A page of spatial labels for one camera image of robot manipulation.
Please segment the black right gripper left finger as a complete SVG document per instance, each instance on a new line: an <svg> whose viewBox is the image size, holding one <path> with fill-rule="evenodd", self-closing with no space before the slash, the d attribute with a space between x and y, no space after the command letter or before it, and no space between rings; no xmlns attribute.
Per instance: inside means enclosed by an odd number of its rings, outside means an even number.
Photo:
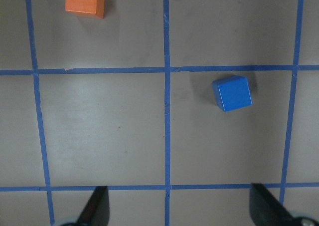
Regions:
<svg viewBox="0 0 319 226"><path fill-rule="evenodd" d="M98 186L93 191L76 221L77 226L107 226L110 219L110 203L107 186Z"/></svg>

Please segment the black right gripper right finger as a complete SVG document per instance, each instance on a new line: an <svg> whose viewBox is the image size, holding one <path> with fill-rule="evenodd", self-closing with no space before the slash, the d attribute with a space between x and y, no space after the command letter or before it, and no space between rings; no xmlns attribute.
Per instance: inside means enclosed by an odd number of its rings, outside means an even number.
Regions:
<svg viewBox="0 0 319 226"><path fill-rule="evenodd" d="M309 225L309 218L292 216L263 184L251 184L249 214L256 226Z"/></svg>

